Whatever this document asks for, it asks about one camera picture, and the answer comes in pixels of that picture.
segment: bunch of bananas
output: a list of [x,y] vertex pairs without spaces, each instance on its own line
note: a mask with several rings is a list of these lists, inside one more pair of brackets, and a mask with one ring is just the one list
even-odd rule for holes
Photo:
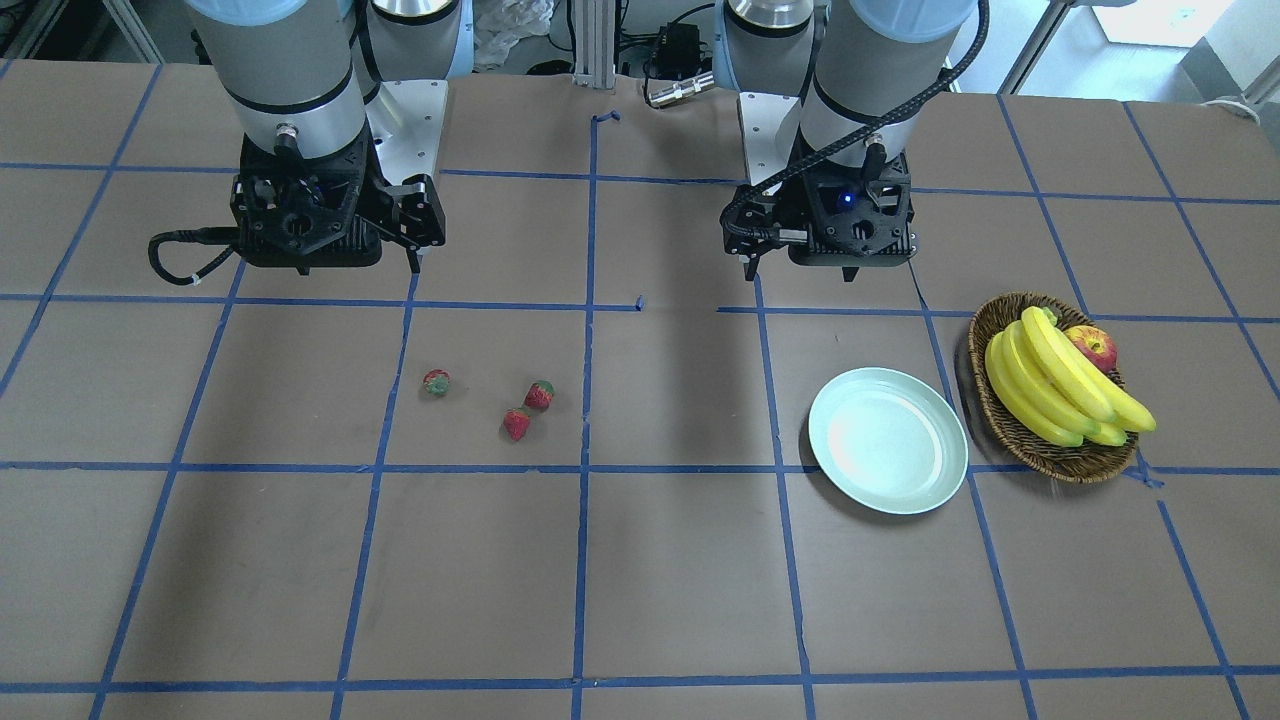
[[1028,307],[987,343],[987,378],[1014,418],[1059,447],[1085,438],[1119,447],[1125,430],[1155,430],[1151,411],[1094,368],[1056,322],[1051,310]]

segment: crumpled plastic bag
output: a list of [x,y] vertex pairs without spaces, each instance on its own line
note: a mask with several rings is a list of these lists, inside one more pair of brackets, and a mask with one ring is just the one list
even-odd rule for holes
[[553,0],[475,0],[476,69],[507,61],[517,42],[552,28]]

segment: plate rim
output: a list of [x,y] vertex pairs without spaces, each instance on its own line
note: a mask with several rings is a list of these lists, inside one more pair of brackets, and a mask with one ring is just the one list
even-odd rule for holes
[[[954,429],[956,432],[959,432],[959,438],[960,438],[959,447],[961,448],[961,459],[960,459],[961,460],[961,462],[960,462],[961,470],[957,474],[957,478],[955,479],[955,486],[954,487],[948,486],[948,491],[937,502],[928,503],[927,506],[913,507],[913,509],[906,509],[906,510],[890,510],[890,509],[886,509],[886,507],[881,507],[879,503],[877,503],[873,500],[868,498],[865,496],[865,493],[861,493],[860,488],[858,488],[858,486],[855,483],[850,483],[850,482],[847,482],[847,479],[844,480],[844,482],[840,480],[840,479],[837,479],[836,477],[832,475],[831,470],[828,470],[828,468],[826,468],[823,465],[822,457],[820,457],[822,454],[818,451],[818,447],[819,447],[819,442],[818,442],[818,437],[817,437],[818,436],[818,425],[814,423],[814,413],[818,409],[818,404],[822,400],[822,397],[823,397],[824,393],[828,393],[828,392],[833,391],[833,388],[838,387],[840,384],[846,384],[851,377],[856,377],[856,375],[860,375],[860,374],[887,374],[888,377],[893,378],[893,382],[897,383],[899,386],[909,386],[909,387],[913,387],[915,389],[923,389],[923,391],[925,391],[925,393],[924,393],[925,397],[929,397],[931,400],[936,400],[938,402],[938,407],[946,410],[946,414],[955,421]],[[952,497],[955,497],[955,495],[960,491],[960,486],[964,484],[965,477],[969,473],[969,438],[968,438],[968,436],[964,432],[964,423],[960,421],[960,415],[955,411],[954,407],[951,407],[951,405],[946,401],[946,398],[942,397],[942,395],[938,391],[936,391],[933,387],[931,387],[924,380],[916,378],[915,375],[911,375],[910,373],[904,373],[902,370],[896,370],[893,368],[882,368],[882,366],[878,366],[878,365],[868,365],[868,366],[864,366],[864,368],[852,368],[850,370],[845,370],[844,373],[840,373],[838,375],[836,375],[836,377],[831,378],[829,380],[827,380],[822,386],[822,388],[818,391],[818,393],[814,396],[813,402],[810,402],[810,405],[809,405],[809,416],[808,416],[808,420],[809,420],[809,446],[813,450],[814,459],[818,461],[818,466],[822,469],[823,474],[827,475],[827,479],[831,480],[831,483],[833,486],[836,486],[836,488],[840,489],[840,492],[845,493],[850,498],[852,498],[852,500],[858,501],[859,503],[861,503],[861,505],[864,505],[867,507],[870,507],[872,510],[876,510],[878,512],[886,512],[886,514],[890,514],[890,515],[919,515],[919,514],[923,514],[923,512],[928,512],[931,510],[936,510],[937,507],[941,507],[948,500],[951,500]],[[938,425],[934,425],[934,427],[937,428],[937,430],[941,434],[947,434],[950,432],[947,428],[938,427]]]

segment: blue tape grid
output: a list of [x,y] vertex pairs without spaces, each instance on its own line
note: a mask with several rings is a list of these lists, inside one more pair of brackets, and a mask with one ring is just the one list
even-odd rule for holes
[[[6,61],[0,65],[0,78],[5,76],[13,63]],[[148,297],[148,296],[93,296],[93,295],[58,295],[56,287],[70,258],[79,245],[84,231],[87,229],[92,215],[105,193],[106,186],[110,178],[115,173],[120,172],[160,172],[160,173],[216,173],[216,174],[232,174],[236,172],[234,168],[197,168],[197,167],[142,167],[142,165],[122,165],[119,164],[120,158],[132,137],[134,129],[137,128],[138,119],[141,118],[147,101],[154,91],[156,79],[159,77],[160,68],[152,73],[150,82],[143,92],[143,96],[134,111],[133,118],[125,131],[125,135],[116,149],[113,160],[108,165],[91,165],[91,164],[45,164],[45,163],[0,163],[0,168],[4,169],[44,169],[44,170],[93,170],[104,172],[104,178],[91,201],[79,227],[77,228],[70,245],[64,252],[59,265],[56,266],[52,278],[46,286],[44,293],[3,293],[0,295],[0,301],[36,301],[37,309],[33,318],[23,334],[23,340],[19,343],[18,350],[14,354],[13,360],[9,363],[3,379],[0,379],[0,395],[12,382],[13,374],[26,352],[26,348],[31,343],[31,338],[38,328],[40,319],[42,318],[49,302],[193,302],[193,304],[220,304],[223,306],[223,314],[220,322],[214,332],[214,337],[210,343],[210,350],[206,356],[205,365],[201,370],[200,379],[197,380],[196,388],[193,391],[192,401],[188,406],[187,418],[183,424],[183,430],[179,436],[178,446],[174,450],[173,459],[169,462],[95,462],[95,461],[0,461],[0,469],[33,469],[33,470],[60,470],[72,468],[83,468],[93,470],[164,470],[165,483],[161,489],[160,498],[157,500],[156,510],[152,516],[151,525],[148,528],[147,541],[143,546],[142,555],[138,561],[138,566],[134,573],[134,580],[131,585],[131,592],[125,602],[125,607],[122,612],[120,623],[116,629],[116,634],[113,639],[111,650],[109,652],[106,666],[104,667],[102,679],[97,683],[0,683],[0,694],[22,694],[22,693],[92,693],[95,696],[93,706],[90,714],[91,720],[100,716],[102,710],[102,703],[109,693],[123,693],[123,692],[332,692],[334,696],[332,706],[332,717],[340,716],[342,698],[347,692],[375,692],[375,691],[394,691],[394,689],[570,689],[573,693],[573,717],[577,720],[581,714],[581,688],[588,687],[696,687],[696,685],[801,685],[805,691],[805,705],[806,716],[813,719],[815,716],[813,705],[813,685],[818,684],[860,684],[860,683],[931,683],[931,682],[997,682],[997,680],[1018,680],[1023,688],[1024,700],[1027,702],[1027,710],[1029,717],[1036,717],[1034,702],[1030,696],[1030,680],[1043,680],[1043,679],[1078,679],[1078,678],[1126,678],[1126,676],[1224,676],[1228,680],[1229,688],[1231,691],[1233,698],[1236,702],[1238,711],[1242,717],[1248,717],[1248,710],[1244,706],[1243,697],[1239,693],[1239,688],[1235,683],[1235,676],[1240,675],[1280,675],[1280,665],[1231,665],[1226,657],[1225,650],[1222,648],[1221,641],[1213,626],[1213,621],[1210,616],[1208,607],[1204,598],[1199,591],[1196,582],[1194,574],[1192,571],[1190,564],[1183,551],[1181,542],[1172,524],[1172,518],[1164,501],[1158,501],[1157,506],[1160,509],[1161,516],[1165,521],[1166,529],[1170,536],[1170,541],[1174,546],[1175,553],[1178,555],[1179,564],[1183,569],[1188,587],[1196,601],[1197,609],[1201,612],[1201,618],[1204,623],[1206,632],[1213,644],[1215,652],[1219,659],[1217,666],[1156,666],[1156,667],[1085,667],[1085,669],[1028,669],[1021,659],[1021,652],[1019,648],[1019,642],[1016,637],[1016,629],[1014,626],[1012,614],[1009,607],[1009,601],[1005,594],[1004,583],[1000,575],[1000,568],[996,557],[996,546],[992,539],[989,527],[986,519],[986,511],[982,506],[980,493],[977,487],[974,477],[983,473],[1020,473],[1029,471],[1021,465],[972,465],[966,482],[970,486],[970,495],[974,501],[974,509],[978,515],[979,528],[983,534],[983,542],[987,550],[988,564],[992,570],[992,578],[996,585],[997,597],[1001,602],[1001,611],[1005,618],[1006,630],[1009,633],[1010,647],[1015,660],[1015,670],[975,670],[964,673],[867,673],[867,674],[814,674],[809,669],[808,655],[804,647],[803,635],[803,609],[800,605],[800,591],[799,591],[799,578],[795,569],[795,555],[794,543],[790,532],[790,509],[786,498],[786,483],[785,475],[787,473],[810,473],[815,471],[817,468],[800,466],[800,465],[785,465],[782,462],[781,455],[781,439],[778,437],[778,419],[777,419],[777,404],[776,395],[773,389],[773,374],[772,374],[772,359],[768,347],[768,327],[767,315],[777,314],[831,314],[831,315],[895,315],[895,316],[919,316],[925,322],[927,329],[929,332],[931,346],[934,354],[934,360],[938,365],[940,379],[943,386],[947,401],[954,406],[954,398],[950,388],[950,382],[946,374],[946,365],[938,346],[937,333],[933,327],[933,318],[936,316],[969,316],[970,313],[963,310],[931,310],[923,292],[919,292],[919,284],[916,284],[920,309],[823,309],[823,307],[765,307],[763,291],[759,281],[756,282],[756,304],[754,307],[722,307],[723,313],[754,313],[758,315],[759,328],[760,328],[760,341],[762,341],[762,355],[765,370],[765,392],[769,401],[769,414],[771,414],[771,428],[774,433],[774,465],[591,465],[590,464],[590,370],[591,370],[591,322],[595,311],[639,311],[643,309],[641,301],[637,301],[635,306],[631,305],[595,305],[594,304],[594,250],[595,250],[595,191],[599,182],[640,182],[640,183],[663,183],[663,184],[737,184],[740,181],[727,179],[727,178],[691,178],[691,179],[676,179],[676,178],[649,178],[649,177],[631,177],[631,176],[603,176],[596,172],[598,161],[598,149],[596,149],[596,127],[600,122],[608,119],[620,119],[616,113],[604,115],[603,118],[593,118],[591,123],[591,172],[588,174],[577,173],[518,173],[518,172],[494,172],[494,170],[462,170],[462,169],[447,169],[443,170],[444,174],[457,174],[457,176],[476,176],[476,177],[515,177],[515,178],[550,178],[550,179],[573,179],[573,181],[586,181],[590,183],[590,204],[589,204],[589,243],[588,243],[588,296],[582,305],[577,304],[517,304],[517,302],[454,302],[454,301],[422,301],[413,300],[413,288],[416,287],[416,278],[411,281],[408,293],[403,301],[393,300],[324,300],[324,299],[268,299],[268,297],[238,297],[237,292],[241,284],[241,279],[244,273],[244,265],[236,272],[236,278],[232,283],[232,288],[225,297]],[[1251,351],[1254,355],[1263,375],[1267,378],[1272,392],[1280,398],[1280,391],[1276,388],[1275,379],[1270,373],[1266,363],[1263,361],[1261,354],[1254,345],[1252,336],[1248,332],[1247,325],[1249,324],[1275,324],[1280,323],[1280,318],[1251,318],[1242,316],[1234,302],[1231,301],[1225,286],[1222,284],[1216,269],[1208,258],[1194,227],[1188,218],[1184,205],[1185,204],[1221,204],[1221,205],[1280,205],[1280,200],[1252,200],[1252,199],[1225,199],[1225,197],[1180,197],[1175,193],[1169,178],[1165,176],[1164,169],[1160,167],[1160,161],[1156,158],[1151,145],[1148,143],[1142,128],[1138,124],[1132,109],[1125,104],[1125,111],[1137,132],[1144,150],[1151,158],[1153,165],[1156,167],[1157,174],[1160,176],[1165,188],[1167,191],[1167,197],[1162,196],[1124,196],[1124,195],[1087,195],[1087,193],[1057,193],[1057,192],[1043,192],[1039,190],[1038,183],[1034,178],[1034,173],[1030,168],[1030,163],[1023,151],[1020,140],[1018,138],[1016,129],[1012,126],[1011,118],[1005,108],[1002,99],[997,97],[1001,106],[1006,126],[1009,127],[1010,136],[1014,141],[1015,149],[1018,150],[1019,158],[1027,172],[1028,181],[1032,186],[1030,192],[1024,191],[986,191],[986,190],[969,190],[969,188],[915,188],[922,193],[959,193],[959,195],[996,195],[996,196],[1019,196],[1019,197],[1036,197],[1041,205],[1042,214],[1046,220],[1046,225],[1053,237],[1055,246],[1059,250],[1060,258],[1064,264],[1064,269],[1071,282],[1073,291],[1076,293],[1076,300],[1082,309],[1085,309],[1084,299],[1080,295],[1079,286],[1075,282],[1074,272],[1070,266],[1070,261],[1066,256],[1065,249],[1061,240],[1057,236],[1056,228],[1053,227],[1052,217],[1048,213],[1048,208],[1044,202],[1047,197],[1065,197],[1065,199],[1088,199],[1088,200],[1123,200],[1123,201],[1143,201],[1143,202],[1172,202],[1178,208],[1180,217],[1190,234],[1192,240],[1196,242],[1197,250],[1201,252],[1201,258],[1212,275],[1215,283],[1219,287],[1231,315],[1230,316],[1185,316],[1185,315],[1096,315],[1100,319],[1111,320],[1137,320],[1137,322],[1181,322],[1181,323],[1233,323],[1236,324],[1244,336]],[[191,427],[195,420],[195,415],[198,410],[200,401],[204,396],[205,387],[207,384],[209,374],[212,368],[212,363],[216,357],[218,348],[221,342],[223,333],[225,331],[227,322],[230,316],[236,305],[343,305],[343,306],[401,306],[403,307],[403,337],[401,345],[399,364],[397,366],[397,375],[392,383],[388,392],[387,411],[384,415],[383,434],[379,441],[379,454],[378,460],[374,465],[306,465],[306,464],[189,464],[182,462],[182,454],[186,448],[187,439],[191,433]],[[412,310],[417,307],[453,307],[453,309],[475,309],[475,310],[558,310],[558,311],[581,311],[586,318],[586,350],[584,357],[584,430],[582,430],[582,454],[580,465],[390,465],[385,462],[385,447],[389,438],[390,421],[394,415],[396,395],[399,379],[399,372],[403,366],[404,352],[407,346],[408,332],[412,322]],[[308,473],[370,473],[371,486],[370,486],[370,501],[369,501],[369,515],[366,519],[366,532],[361,546],[361,560],[360,568],[357,570],[356,584],[352,591],[352,605],[348,615],[347,632],[343,642],[342,657],[339,661],[339,671],[333,682],[312,682],[312,680],[298,680],[298,682],[276,682],[276,683],[256,683],[247,680],[233,680],[233,682],[175,682],[175,683],[122,683],[114,682],[113,675],[115,665],[119,661],[120,651],[123,650],[124,639],[128,632],[129,620],[132,619],[132,612],[136,607],[138,592],[141,591],[142,582],[146,575],[147,564],[150,556],[154,551],[155,541],[159,536],[161,520],[168,503],[168,498],[172,493],[173,483],[179,471],[255,471],[255,473],[292,473],[292,471],[308,471]],[[575,598],[575,660],[573,660],[573,676],[572,678],[535,678],[535,679],[486,679],[486,678],[472,678],[472,679],[406,679],[406,680],[347,680],[346,675],[349,670],[351,653],[355,644],[355,630],[358,625],[358,612],[360,602],[364,588],[364,578],[367,571],[369,550],[372,538],[374,524],[376,521],[378,510],[378,497],[380,491],[380,480],[387,473],[518,473],[518,471],[541,471],[541,473],[579,473],[581,480],[581,493],[580,493],[580,532],[579,532],[579,575],[577,575],[577,588]],[[1151,466],[1144,459],[1139,461],[1138,471],[1146,474],[1148,471],[1156,471],[1167,475],[1266,475],[1275,477],[1280,475],[1280,468],[1228,468],[1228,466]],[[749,675],[749,676],[719,676],[719,675],[703,675],[703,676],[631,676],[631,678],[611,678],[611,679],[585,679],[582,676],[582,639],[585,632],[585,580],[586,580],[586,528],[588,528],[588,479],[590,473],[773,473],[778,480],[780,492],[780,510],[781,519],[783,524],[783,538],[786,544],[787,556],[787,571],[788,582],[791,585],[792,596],[792,611],[796,623],[796,639],[797,651],[800,655],[801,673],[795,675]]]

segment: brown basket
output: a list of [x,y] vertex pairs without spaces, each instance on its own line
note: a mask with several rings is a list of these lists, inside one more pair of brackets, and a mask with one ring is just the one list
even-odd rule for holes
[[[1093,325],[1084,313],[1066,302],[1037,292],[1010,292],[989,300],[978,309],[969,323],[969,360],[978,388],[978,400],[987,423],[996,433],[1001,445],[1009,448],[1019,460],[1030,468],[1068,483],[1097,483],[1119,475],[1133,464],[1138,451],[1137,433],[1128,433],[1129,441],[1121,447],[1107,447],[1084,441],[1080,447],[1057,447],[1041,439],[1027,429],[996,397],[996,391],[987,379],[987,343],[1005,325],[1016,320],[1024,309],[1030,306],[1050,306],[1059,315],[1057,327],[1068,329],[1074,325]],[[1107,373],[1117,386],[1124,387],[1120,370]]]

